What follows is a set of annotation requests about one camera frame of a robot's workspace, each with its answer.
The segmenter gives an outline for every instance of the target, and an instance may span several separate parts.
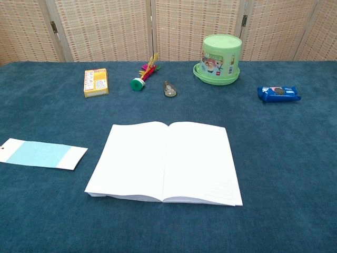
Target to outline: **table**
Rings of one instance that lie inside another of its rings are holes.
[[[0,252],[336,252],[337,62],[240,62],[212,86],[195,62],[17,62],[0,67],[0,143],[88,148],[74,171],[0,164]],[[110,94],[85,98],[84,71],[105,67]],[[177,88],[167,98],[163,82]],[[263,103],[258,86],[302,100]],[[193,121],[226,127],[243,206],[94,198],[84,189],[112,124]]]

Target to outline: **oreo package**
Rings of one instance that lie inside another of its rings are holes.
[[[301,100],[296,87],[258,87],[257,94],[264,102]]]

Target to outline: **woven screen panel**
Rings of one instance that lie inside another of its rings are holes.
[[[315,0],[255,0],[242,60],[292,61]]]
[[[55,4],[75,61],[148,60],[145,1],[56,0]]]
[[[200,60],[204,37],[234,35],[240,0],[155,0],[151,4],[153,2],[160,60]]]
[[[296,60],[337,60],[337,1],[324,0]]]
[[[58,61],[38,1],[0,0],[0,65]]]

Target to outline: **plastic bucket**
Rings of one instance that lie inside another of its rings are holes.
[[[204,38],[202,59],[193,73],[203,82],[213,85],[233,83],[240,73],[237,66],[242,41],[232,35],[214,34]]]

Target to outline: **white page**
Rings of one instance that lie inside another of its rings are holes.
[[[130,199],[143,195],[161,201],[167,130],[161,122],[113,125],[85,192]]]
[[[241,206],[226,130],[219,126],[176,122],[169,126],[169,133],[163,199],[179,197],[177,202],[185,202],[181,197],[189,197]]]

